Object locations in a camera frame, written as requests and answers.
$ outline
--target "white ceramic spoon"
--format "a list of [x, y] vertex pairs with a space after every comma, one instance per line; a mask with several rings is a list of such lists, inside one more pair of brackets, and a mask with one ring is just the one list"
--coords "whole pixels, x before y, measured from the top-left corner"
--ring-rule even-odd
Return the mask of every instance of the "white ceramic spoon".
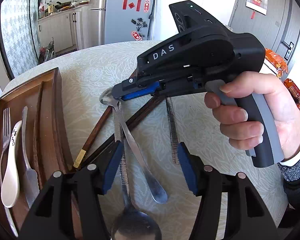
[[6, 173], [4, 174], [1, 187], [1, 201], [2, 204], [7, 208], [13, 207], [19, 197], [20, 185], [16, 164], [16, 144], [18, 141], [21, 124], [22, 121], [17, 122], [11, 133], [7, 169]]

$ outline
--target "screw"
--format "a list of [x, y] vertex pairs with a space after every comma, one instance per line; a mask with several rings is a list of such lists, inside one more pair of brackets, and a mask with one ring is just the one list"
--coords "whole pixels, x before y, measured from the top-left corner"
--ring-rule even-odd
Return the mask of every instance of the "screw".
[[61, 175], [62, 175], [61, 171], [55, 171], [53, 173], [53, 177], [55, 177], [55, 178], [59, 178]]
[[212, 168], [210, 165], [205, 165], [205, 166], [203, 167], [203, 169], [204, 169], [205, 171], [207, 171], [207, 172], [210, 172], [210, 171], [213, 170], [213, 168]]
[[238, 173], [238, 177], [239, 177], [240, 179], [245, 179], [247, 176], [246, 176], [246, 174], [244, 174], [243, 172], [239, 172], [239, 173]]
[[89, 171], [93, 171], [93, 170], [95, 170], [97, 168], [97, 166], [95, 165], [95, 164], [89, 164], [88, 166], [87, 166], [87, 169], [89, 170]]

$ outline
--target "refrigerator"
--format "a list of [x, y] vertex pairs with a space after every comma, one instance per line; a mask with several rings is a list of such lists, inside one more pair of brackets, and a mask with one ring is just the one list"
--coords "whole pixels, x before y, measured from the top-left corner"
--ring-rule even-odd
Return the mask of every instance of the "refrigerator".
[[92, 46], [151, 40], [156, 0], [90, 0], [89, 35]]

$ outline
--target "round table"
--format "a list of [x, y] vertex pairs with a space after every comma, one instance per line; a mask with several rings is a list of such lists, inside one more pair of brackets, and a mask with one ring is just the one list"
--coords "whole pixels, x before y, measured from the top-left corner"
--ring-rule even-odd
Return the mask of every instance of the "round table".
[[[16, 77], [3, 93], [40, 73], [59, 67], [66, 133], [75, 159], [106, 109], [99, 102], [100, 94], [106, 88], [127, 79], [137, 66], [137, 56], [158, 43], [132, 41], [76, 51], [45, 62]], [[124, 117], [131, 117], [149, 98], [150, 96], [144, 96], [122, 103]], [[255, 168], [244, 151], [232, 148], [228, 139], [220, 133], [219, 123], [213, 118], [203, 99], [203, 93], [171, 99], [179, 140], [185, 142], [191, 154], [200, 156], [204, 164], [213, 166], [220, 173], [246, 173], [278, 225], [287, 206], [279, 169], [276, 165]], [[109, 118], [90, 153], [112, 133], [113, 120]], [[156, 220], [162, 231], [162, 239], [188, 239], [201, 198], [195, 197], [188, 190], [180, 165], [172, 163], [165, 102], [154, 109], [132, 133], [150, 170], [169, 196], [166, 204], [154, 202], [140, 166], [125, 143], [130, 191], [135, 206]], [[111, 190], [99, 199], [106, 225], [110, 229], [115, 217], [123, 210], [119, 173]], [[224, 194], [217, 239], [223, 238], [226, 202]]]

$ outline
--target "kitchen cabinet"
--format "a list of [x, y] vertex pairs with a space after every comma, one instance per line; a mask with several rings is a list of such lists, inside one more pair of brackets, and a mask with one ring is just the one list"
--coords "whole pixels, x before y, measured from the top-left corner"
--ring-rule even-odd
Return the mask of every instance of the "kitchen cabinet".
[[38, 20], [38, 33], [41, 46], [46, 47], [54, 38], [55, 52], [66, 52], [72, 49], [89, 48], [87, 33], [87, 8], [76, 8], [59, 12]]
[[74, 24], [74, 33], [75, 33], [77, 50], [84, 49], [81, 8], [74, 10], [74, 12], [72, 13], [72, 21]]
[[73, 39], [70, 25], [70, 13], [47, 17], [38, 22], [41, 46], [46, 47], [54, 39], [55, 52], [72, 47]]

